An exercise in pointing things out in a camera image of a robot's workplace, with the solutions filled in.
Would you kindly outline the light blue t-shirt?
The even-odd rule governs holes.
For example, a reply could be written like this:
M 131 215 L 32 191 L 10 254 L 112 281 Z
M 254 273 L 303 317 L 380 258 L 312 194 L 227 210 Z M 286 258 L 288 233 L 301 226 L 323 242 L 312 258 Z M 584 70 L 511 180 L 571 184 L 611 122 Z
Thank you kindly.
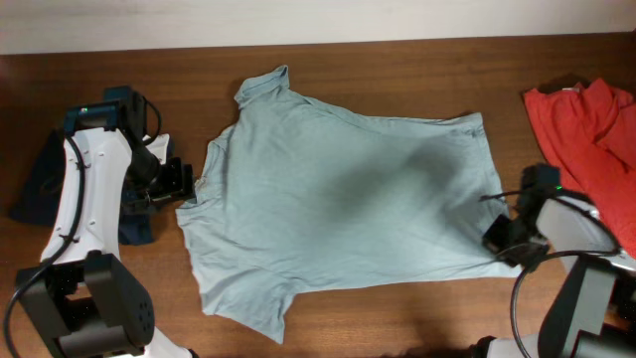
M 245 80 L 176 212 L 206 314 L 281 342 L 295 296 L 514 277 L 482 244 L 508 212 L 483 118 L 366 116 Z

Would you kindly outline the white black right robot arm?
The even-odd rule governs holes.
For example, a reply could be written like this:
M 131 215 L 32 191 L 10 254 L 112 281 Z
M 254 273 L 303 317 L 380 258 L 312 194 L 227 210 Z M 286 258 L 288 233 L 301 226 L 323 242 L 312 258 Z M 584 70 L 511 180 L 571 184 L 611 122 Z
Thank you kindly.
M 498 217 L 482 238 L 495 258 L 521 268 L 510 305 L 510 339 L 486 336 L 471 357 L 632 357 L 635 354 L 635 261 L 584 194 L 563 188 L 557 168 L 524 169 L 515 219 Z M 562 262 L 566 278 L 538 333 L 521 335 L 518 300 L 540 265 Z

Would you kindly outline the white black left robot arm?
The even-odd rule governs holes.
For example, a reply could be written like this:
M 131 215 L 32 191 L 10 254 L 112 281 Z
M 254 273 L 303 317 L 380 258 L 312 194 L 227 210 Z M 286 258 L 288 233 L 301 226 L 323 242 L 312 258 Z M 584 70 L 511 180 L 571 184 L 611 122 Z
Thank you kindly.
M 40 263 L 18 271 L 7 305 L 22 306 L 54 357 L 183 357 L 193 349 L 155 325 L 150 294 L 120 260 L 120 215 L 150 214 L 195 196 L 191 165 L 150 134 L 156 106 L 130 86 L 69 109 L 66 168 L 54 230 Z

